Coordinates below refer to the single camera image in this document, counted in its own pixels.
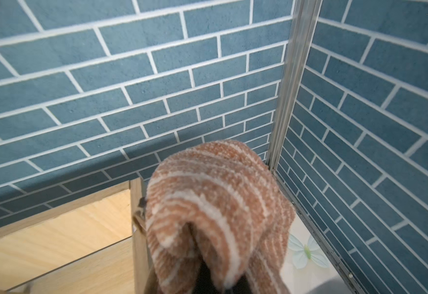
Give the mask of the light wooden bookshelf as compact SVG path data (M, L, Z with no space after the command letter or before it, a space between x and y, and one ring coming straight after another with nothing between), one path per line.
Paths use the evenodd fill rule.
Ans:
M141 294L153 278L140 179L0 228L0 294Z

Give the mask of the floral table mat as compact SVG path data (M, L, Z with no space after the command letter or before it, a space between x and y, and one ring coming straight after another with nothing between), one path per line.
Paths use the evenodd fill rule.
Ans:
M289 228L281 277L292 294L348 294L350 290L300 218Z

